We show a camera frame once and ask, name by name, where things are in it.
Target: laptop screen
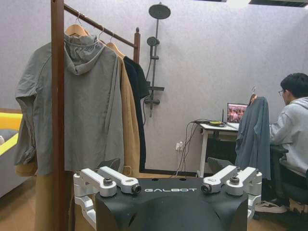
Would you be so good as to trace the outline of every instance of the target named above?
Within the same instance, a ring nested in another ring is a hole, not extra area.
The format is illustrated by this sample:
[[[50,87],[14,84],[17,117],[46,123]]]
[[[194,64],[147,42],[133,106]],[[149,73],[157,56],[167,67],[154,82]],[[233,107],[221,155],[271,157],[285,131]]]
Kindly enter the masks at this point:
[[[239,103],[228,103],[227,104],[227,122],[228,123],[239,123],[242,119],[247,105]]]

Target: wall outlet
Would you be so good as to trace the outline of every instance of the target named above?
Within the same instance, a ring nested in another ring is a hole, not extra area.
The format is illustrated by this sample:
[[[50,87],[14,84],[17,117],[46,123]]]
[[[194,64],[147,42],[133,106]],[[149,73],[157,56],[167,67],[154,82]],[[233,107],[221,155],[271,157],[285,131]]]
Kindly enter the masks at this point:
[[[184,144],[183,144],[182,141],[181,141],[181,142],[178,142],[178,143],[176,144],[176,146],[175,146],[175,150],[176,150],[176,151],[182,151],[182,150],[183,150],[183,146],[184,146]]]

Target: white desk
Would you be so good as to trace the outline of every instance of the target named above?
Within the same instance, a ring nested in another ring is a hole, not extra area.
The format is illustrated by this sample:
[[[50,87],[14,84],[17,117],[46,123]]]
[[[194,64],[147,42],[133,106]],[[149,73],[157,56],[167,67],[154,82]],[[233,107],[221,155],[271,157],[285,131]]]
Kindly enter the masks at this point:
[[[211,132],[227,132],[229,135],[237,136],[238,129],[235,127],[214,127],[208,124],[200,124],[200,127],[203,129],[203,140],[202,140],[202,150],[201,150],[201,162],[200,169],[197,171],[197,177],[202,177],[205,171],[205,160],[206,160],[206,148],[207,148],[207,139],[208,135]]]

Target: white sneaker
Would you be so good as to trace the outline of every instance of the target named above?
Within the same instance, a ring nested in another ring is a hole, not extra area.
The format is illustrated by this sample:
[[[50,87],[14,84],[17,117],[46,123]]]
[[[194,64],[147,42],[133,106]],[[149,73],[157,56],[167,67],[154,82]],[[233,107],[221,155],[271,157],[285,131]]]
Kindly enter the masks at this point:
[[[278,206],[268,201],[261,201],[256,205],[256,212],[260,213],[285,213],[287,211],[284,205]]]

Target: gray hooded jacket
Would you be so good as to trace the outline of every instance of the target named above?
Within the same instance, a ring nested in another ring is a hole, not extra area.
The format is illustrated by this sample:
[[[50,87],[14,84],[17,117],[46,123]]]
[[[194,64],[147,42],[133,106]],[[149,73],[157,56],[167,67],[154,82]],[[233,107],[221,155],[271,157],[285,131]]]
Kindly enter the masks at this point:
[[[119,61],[96,36],[64,35],[65,170],[95,169],[121,159],[123,125]],[[38,175],[52,172],[51,44],[34,52],[18,83],[23,119],[15,164],[37,157]]]
[[[272,144],[282,144],[289,150],[281,164],[305,177],[308,169],[308,97],[285,106],[278,121],[270,126]]]
[[[256,167],[267,179],[270,179],[269,124],[269,104],[264,97],[258,97],[240,121],[235,148],[236,166]]]

